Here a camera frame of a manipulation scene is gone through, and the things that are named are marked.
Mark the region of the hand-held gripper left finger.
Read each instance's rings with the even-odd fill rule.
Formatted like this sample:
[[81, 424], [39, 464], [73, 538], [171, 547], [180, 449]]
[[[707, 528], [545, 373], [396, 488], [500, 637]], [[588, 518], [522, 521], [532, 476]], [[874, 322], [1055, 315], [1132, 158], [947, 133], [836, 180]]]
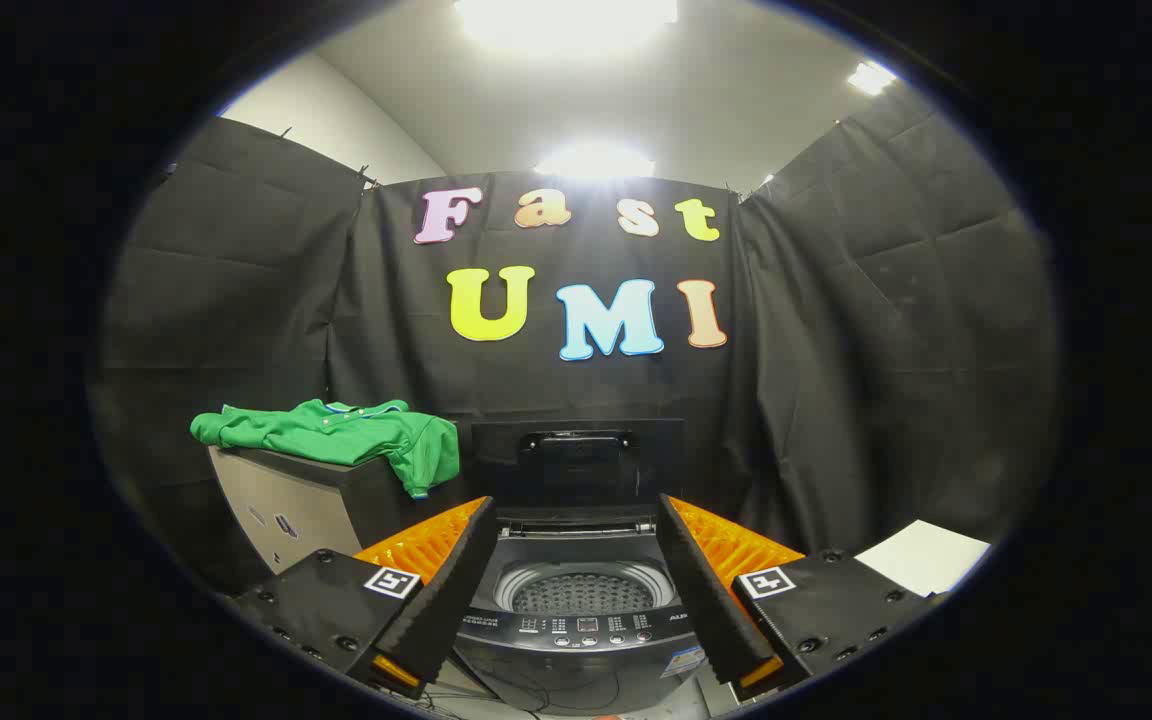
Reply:
[[356, 553], [320, 548], [247, 589], [247, 623], [314, 664], [411, 700], [434, 683], [497, 547], [493, 497]]

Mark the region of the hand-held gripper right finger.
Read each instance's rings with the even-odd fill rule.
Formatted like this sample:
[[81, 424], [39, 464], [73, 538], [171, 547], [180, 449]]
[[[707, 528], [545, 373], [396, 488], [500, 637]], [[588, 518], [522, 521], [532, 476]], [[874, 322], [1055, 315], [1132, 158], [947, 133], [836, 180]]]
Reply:
[[660, 495], [655, 538], [719, 683], [740, 702], [856, 662], [937, 606], [850, 553], [803, 553]]

